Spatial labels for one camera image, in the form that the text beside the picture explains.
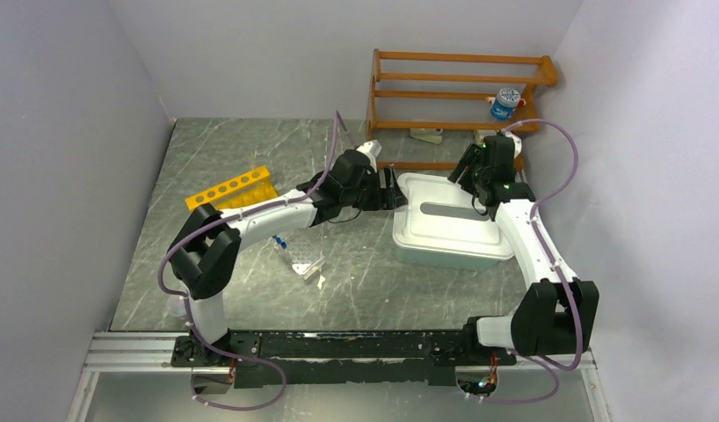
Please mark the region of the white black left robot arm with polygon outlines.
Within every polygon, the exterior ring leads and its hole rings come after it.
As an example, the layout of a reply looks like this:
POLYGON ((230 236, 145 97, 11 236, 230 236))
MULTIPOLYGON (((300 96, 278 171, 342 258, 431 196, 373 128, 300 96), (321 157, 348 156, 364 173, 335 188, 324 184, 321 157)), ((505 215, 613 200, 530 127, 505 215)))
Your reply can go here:
POLYGON ((333 220, 346 208, 372 212, 404 204, 394 172, 377 167, 380 152, 378 141, 364 142, 339 155, 327 171, 276 199, 223 211, 206 204, 192 211, 163 262, 185 286, 179 296, 198 338, 194 351, 200 359, 216 366, 229 357, 222 292, 241 251, 333 220))

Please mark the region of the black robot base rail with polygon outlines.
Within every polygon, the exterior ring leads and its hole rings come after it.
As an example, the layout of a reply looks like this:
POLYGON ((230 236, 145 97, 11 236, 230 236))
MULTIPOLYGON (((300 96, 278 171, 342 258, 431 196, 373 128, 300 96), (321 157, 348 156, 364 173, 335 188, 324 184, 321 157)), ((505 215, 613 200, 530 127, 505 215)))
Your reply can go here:
POLYGON ((503 348, 477 343, 468 329, 411 331, 232 331, 216 346, 193 334, 176 338, 170 365, 195 374, 228 378, 233 387, 267 385, 425 382, 454 386, 456 372, 472 367, 486 373, 516 359, 503 348))

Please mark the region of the white plastic bin lid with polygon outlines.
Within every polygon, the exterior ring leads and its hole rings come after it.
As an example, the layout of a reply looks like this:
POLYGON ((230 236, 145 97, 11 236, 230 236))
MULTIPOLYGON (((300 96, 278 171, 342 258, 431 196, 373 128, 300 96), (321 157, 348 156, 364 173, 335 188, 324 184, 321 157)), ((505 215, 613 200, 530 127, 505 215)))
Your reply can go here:
POLYGON ((408 199, 394 212, 396 246, 489 258, 514 257, 496 223, 472 207, 472 196, 442 176, 406 172, 397 179, 408 199))

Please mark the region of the light teal plastic bin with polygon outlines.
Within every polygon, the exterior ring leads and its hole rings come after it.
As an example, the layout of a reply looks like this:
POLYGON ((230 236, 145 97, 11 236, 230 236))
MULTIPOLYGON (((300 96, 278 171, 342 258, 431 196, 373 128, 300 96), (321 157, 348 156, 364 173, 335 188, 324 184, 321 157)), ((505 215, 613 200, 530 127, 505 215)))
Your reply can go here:
POLYGON ((396 247, 399 260, 424 266, 445 267, 469 271, 487 271, 508 258, 489 258, 485 256, 469 256, 443 251, 426 251, 396 247))

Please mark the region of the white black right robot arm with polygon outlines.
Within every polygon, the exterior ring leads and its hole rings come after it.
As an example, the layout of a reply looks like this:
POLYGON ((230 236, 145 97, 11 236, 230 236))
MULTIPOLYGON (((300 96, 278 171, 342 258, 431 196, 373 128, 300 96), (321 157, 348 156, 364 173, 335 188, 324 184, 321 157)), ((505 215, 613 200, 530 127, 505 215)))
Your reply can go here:
POLYGON ((469 319, 476 331, 462 339, 461 353, 473 364, 484 363, 495 348, 520 356, 581 357, 597 313, 596 284, 582 280, 561 257, 541 222, 532 189, 516 179, 516 149, 514 135, 489 135, 465 150, 448 177, 496 224, 527 285, 511 315, 469 319))

